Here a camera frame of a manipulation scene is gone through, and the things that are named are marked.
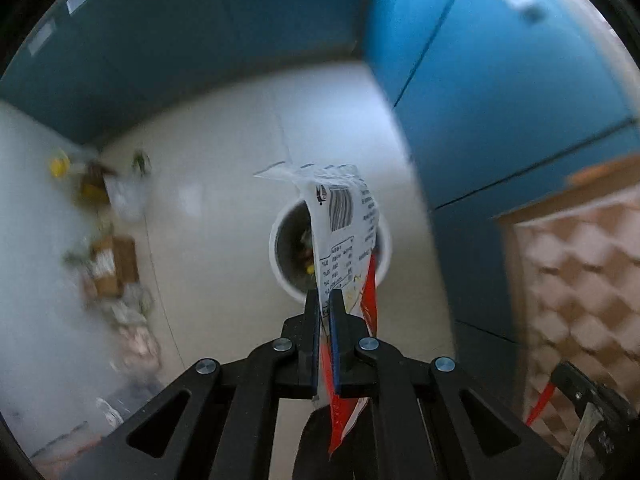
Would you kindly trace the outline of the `red chili pepper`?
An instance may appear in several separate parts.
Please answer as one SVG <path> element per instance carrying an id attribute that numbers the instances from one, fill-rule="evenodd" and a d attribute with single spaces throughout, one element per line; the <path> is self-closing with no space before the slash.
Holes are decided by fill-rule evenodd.
<path id="1" fill-rule="evenodd" d="M 547 385 L 541 391 L 541 394 L 538 396 L 538 400 L 536 404 L 530 410 L 527 418 L 526 425 L 532 426 L 534 421 L 540 416 L 540 414 L 544 411 L 548 403 L 550 402 L 552 396 L 554 395 L 556 385 L 553 382 L 548 382 Z"/>

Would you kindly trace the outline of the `red white food packet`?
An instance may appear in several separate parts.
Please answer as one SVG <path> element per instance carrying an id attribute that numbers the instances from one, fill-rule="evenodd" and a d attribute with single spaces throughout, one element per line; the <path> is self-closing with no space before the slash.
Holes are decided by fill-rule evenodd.
<path id="1" fill-rule="evenodd" d="M 278 162 L 255 174 L 268 180 L 290 181 L 310 214 L 314 253 L 314 296 L 321 315 L 320 370 L 329 396 L 329 452 L 343 443 L 367 401 L 342 400 L 335 392 L 331 359 L 337 355 L 330 338 L 330 292 L 343 295 L 344 310 L 364 319 L 376 334 L 374 248 L 380 212 L 367 183 L 352 165 L 293 166 Z"/>

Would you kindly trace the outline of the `white round trash bin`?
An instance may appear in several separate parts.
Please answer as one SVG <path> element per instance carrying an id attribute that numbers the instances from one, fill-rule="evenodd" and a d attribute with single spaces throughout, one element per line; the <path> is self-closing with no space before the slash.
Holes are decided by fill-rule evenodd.
<path id="1" fill-rule="evenodd" d="M 382 214 L 376 231 L 375 284 L 386 278 L 392 261 L 393 245 L 390 227 Z M 311 221 L 302 198 L 287 204 L 273 223 L 269 237 L 269 261 L 274 277 L 281 288 L 300 304 L 306 293 L 316 287 L 314 255 L 312 254 Z"/>

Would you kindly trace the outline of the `blue kitchen cabinets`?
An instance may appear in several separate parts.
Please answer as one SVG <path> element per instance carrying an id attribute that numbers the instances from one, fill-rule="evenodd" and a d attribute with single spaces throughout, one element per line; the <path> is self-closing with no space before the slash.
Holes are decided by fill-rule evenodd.
<path id="1" fill-rule="evenodd" d="M 1 0 L 1 408 L 36 426 L 137 380 L 63 255 L 131 236 L 172 382 L 278 336 L 269 261 L 298 191 L 278 162 L 352 165 L 390 227 L 378 330 L 510 399 L 518 334 L 495 216 L 639 145 L 632 87 L 572 0 Z M 84 206 L 64 151 L 128 174 L 141 222 Z"/>

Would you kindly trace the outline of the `person's black trouser leg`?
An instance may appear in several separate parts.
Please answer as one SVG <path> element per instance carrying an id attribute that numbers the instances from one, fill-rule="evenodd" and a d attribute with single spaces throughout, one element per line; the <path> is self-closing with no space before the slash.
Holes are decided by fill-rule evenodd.
<path id="1" fill-rule="evenodd" d="M 377 479 L 371 409 L 365 408 L 342 444 L 329 453 L 331 412 L 329 405 L 309 416 L 294 460 L 293 480 Z"/>

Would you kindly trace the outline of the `crumpled plastic bags on floor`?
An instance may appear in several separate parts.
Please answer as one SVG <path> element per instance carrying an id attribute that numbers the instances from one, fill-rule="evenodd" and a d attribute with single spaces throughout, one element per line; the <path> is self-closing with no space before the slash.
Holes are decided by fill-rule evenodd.
<path id="1" fill-rule="evenodd" d="M 89 252 L 69 250 L 62 257 L 63 266 L 79 278 L 82 306 L 96 312 L 114 332 L 118 344 L 114 369 L 137 380 L 157 374 L 162 368 L 162 350 L 150 327 L 153 299 L 149 289 L 138 281 L 127 285 L 120 298 L 91 298 L 88 261 Z"/>

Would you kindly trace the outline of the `checkered brown tablecloth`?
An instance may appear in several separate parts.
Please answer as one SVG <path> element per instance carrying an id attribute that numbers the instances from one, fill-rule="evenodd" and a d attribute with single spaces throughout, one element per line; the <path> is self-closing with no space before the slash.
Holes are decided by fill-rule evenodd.
<path id="1" fill-rule="evenodd" d="M 561 192 L 500 214 L 522 414 L 570 361 L 639 404 L 639 156 L 569 176 Z"/>

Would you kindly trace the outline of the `brown cardboard box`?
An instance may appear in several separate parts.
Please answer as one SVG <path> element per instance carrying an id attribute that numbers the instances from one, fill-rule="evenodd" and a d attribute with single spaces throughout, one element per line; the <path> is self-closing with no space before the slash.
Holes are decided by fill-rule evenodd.
<path id="1" fill-rule="evenodd" d="M 131 236 L 110 235 L 91 244 L 87 281 L 91 298 L 120 298 L 127 285 L 138 281 L 136 242 Z"/>

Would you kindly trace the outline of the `clear plastic bag with greens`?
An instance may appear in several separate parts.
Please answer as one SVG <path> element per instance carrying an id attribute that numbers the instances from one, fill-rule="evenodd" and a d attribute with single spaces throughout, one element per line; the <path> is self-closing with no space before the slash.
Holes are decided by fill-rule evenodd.
<path id="1" fill-rule="evenodd" d="M 111 208 L 122 222 L 137 223 L 144 219 L 151 189 L 151 169 L 148 154 L 137 150 L 132 156 L 128 174 L 104 177 Z"/>

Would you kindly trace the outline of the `yellow-capped oil bottle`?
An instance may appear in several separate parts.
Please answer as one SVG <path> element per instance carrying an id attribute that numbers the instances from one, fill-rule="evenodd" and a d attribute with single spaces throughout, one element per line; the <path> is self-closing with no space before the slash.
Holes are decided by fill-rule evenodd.
<path id="1" fill-rule="evenodd" d="M 69 180 L 73 198 L 84 206 L 108 206 L 111 201 L 106 188 L 106 178 L 116 177 L 117 172 L 96 159 L 72 157 L 59 151 L 48 163 L 56 180 Z"/>

